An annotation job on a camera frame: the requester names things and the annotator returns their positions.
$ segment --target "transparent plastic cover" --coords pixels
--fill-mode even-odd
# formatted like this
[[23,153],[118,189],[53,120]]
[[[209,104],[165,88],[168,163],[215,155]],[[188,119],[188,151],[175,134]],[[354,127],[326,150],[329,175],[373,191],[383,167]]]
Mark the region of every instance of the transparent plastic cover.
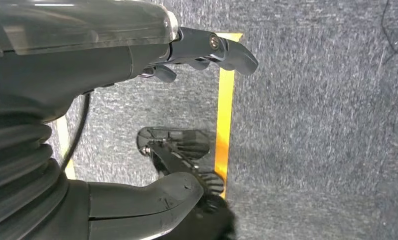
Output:
[[0,56],[166,44],[177,30],[172,12],[141,0],[0,0]]

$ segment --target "robotic arm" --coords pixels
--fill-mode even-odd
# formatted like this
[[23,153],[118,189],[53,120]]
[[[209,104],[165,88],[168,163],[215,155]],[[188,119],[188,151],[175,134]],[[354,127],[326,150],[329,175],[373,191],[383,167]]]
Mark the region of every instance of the robotic arm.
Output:
[[200,207],[225,205],[202,173],[174,162],[176,137],[137,141],[166,175],[146,187],[68,180],[44,144],[51,135],[44,123],[78,95],[137,76],[172,82],[168,65],[203,70],[210,62],[241,74],[258,67],[241,44],[179,27],[148,2],[0,0],[0,239],[164,239],[182,235],[191,216],[218,212]]

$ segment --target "robotic hand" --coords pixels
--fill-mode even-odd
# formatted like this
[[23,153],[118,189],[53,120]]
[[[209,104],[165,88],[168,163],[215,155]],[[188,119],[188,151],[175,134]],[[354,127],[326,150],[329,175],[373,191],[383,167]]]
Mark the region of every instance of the robotic hand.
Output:
[[137,76],[172,82],[168,65],[210,62],[241,74],[258,66],[241,44],[178,27],[148,2],[0,0],[0,239],[186,239],[204,232],[192,228],[201,219],[202,240],[230,232],[219,177],[194,165],[208,151],[197,131],[140,131],[139,150],[165,175],[146,187],[68,180],[44,144],[44,123],[78,95]]

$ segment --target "yellow floor marking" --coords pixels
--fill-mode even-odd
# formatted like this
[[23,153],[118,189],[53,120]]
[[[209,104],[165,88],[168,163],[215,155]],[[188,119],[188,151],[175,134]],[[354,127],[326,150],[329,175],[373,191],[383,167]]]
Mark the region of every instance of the yellow floor marking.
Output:
[[[219,37],[238,42],[242,33],[217,33]],[[222,198],[226,198],[227,170],[229,167],[230,128],[235,71],[219,70],[218,111],[216,119],[215,172],[224,180]]]
[[[60,155],[64,157],[70,147],[70,135],[68,134],[67,119],[62,116],[56,120],[57,136],[59,138]],[[65,174],[68,179],[76,179],[73,160],[69,160],[65,168]]]

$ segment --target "cable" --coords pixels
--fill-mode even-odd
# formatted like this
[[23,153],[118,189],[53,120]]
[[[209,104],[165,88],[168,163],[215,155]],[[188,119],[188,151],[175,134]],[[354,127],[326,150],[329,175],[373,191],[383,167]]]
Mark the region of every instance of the cable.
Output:
[[62,165],[60,166],[60,169],[62,171],[65,171],[65,168],[67,168],[68,163],[70,162],[71,158],[74,155],[74,152],[77,149],[77,146],[80,142],[81,136],[83,134],[84,127],[86,126],[86,121],[87,121],[87,116],[89,115],[89,108],[90,108],[90,100],[91,100],[91,94],[86,93],[84,95],[84,102],[82,106],[82,112],[81,112],[81,119],[78,124],[78,128],[75,132],[74,139],[72,140],[71,147],[68,149],[68,151],[65,153],[65,156],[63,157],[63,162]]
[[398,55],[398,49],[395,48],[394,45],[392,44],[392,40],[391,40],[390,36],[388,35],[386,26],[385,26],[385,15],[386,15],[386,12],[388,11],[389,4],[390,4],[390,0],[387,0],[386,4],[384,5],[383,13],[381,15],[380,25],[381,25],[381,30],[383,32],[383,35],[386,37],[387,43],[389,43],[389,47],[392,49],[393,54],[390,55],[384,63],[387,63],[393,56]]

